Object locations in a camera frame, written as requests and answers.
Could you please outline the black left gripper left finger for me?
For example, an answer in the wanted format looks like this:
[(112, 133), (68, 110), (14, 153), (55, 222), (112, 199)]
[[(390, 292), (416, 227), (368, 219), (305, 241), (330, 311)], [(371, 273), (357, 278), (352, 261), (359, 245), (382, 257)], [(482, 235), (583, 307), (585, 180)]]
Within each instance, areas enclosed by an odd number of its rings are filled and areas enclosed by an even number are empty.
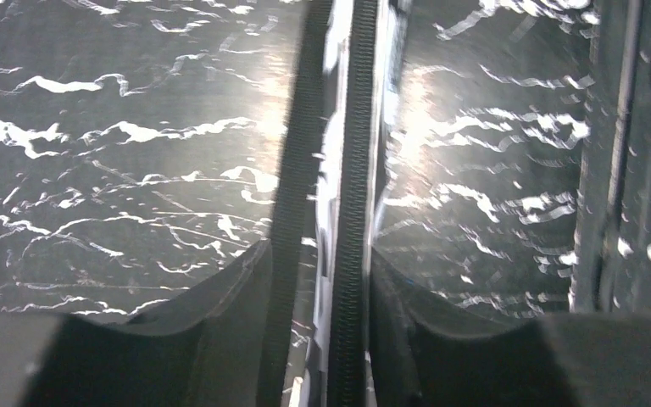
[(255, 243), (122, 324), (0, 313), (0, 406), (253, 406), (271, 279)]

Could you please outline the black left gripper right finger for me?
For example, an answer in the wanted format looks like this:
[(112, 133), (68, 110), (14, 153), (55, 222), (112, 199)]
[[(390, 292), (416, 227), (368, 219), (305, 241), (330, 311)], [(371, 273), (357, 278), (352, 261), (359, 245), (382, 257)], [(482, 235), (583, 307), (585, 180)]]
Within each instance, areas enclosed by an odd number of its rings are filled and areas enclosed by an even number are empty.
[(412, 282), (370, 277), (380, 406), (651, 406), (651, 316), (558, 313), (510, 326)]

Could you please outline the black racket bag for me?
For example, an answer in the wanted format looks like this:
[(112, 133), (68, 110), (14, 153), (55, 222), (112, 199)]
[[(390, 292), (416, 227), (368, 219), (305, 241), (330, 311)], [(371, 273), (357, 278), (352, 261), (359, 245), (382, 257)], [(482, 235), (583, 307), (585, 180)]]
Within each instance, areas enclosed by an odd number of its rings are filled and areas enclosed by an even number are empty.
[(313, 1), (304, 21), (270, 242), (274, 274), (256, 403), (281, 403), (305, 217), (318, 250), (308, 406), (366, 400), (372, 245), (412, 4)]

